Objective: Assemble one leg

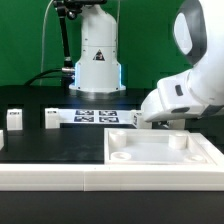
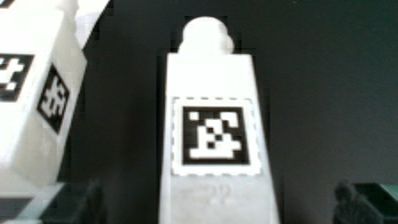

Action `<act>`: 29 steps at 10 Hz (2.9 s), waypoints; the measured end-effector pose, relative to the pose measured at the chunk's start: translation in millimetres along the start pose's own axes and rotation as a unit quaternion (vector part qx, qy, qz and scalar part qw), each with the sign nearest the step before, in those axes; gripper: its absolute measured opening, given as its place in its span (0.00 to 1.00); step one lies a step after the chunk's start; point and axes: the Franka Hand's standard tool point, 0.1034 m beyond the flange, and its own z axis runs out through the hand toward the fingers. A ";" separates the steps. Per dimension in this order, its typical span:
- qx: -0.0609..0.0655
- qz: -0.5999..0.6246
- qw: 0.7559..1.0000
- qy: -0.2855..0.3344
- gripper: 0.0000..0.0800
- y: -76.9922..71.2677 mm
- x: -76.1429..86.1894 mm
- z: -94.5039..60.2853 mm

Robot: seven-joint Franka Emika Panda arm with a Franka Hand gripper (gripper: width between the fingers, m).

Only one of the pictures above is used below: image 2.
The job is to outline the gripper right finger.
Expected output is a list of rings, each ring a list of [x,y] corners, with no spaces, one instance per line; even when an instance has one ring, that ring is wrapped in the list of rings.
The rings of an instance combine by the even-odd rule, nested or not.
[[[398,184],[341,182],[332,224],[398,224]]]

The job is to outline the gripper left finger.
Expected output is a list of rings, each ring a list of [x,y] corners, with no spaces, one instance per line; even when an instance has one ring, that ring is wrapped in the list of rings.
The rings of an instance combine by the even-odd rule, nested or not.
[[[23,209],[23,219],[40,224],[106,224],[99,181],[67,182],[51,186]]]

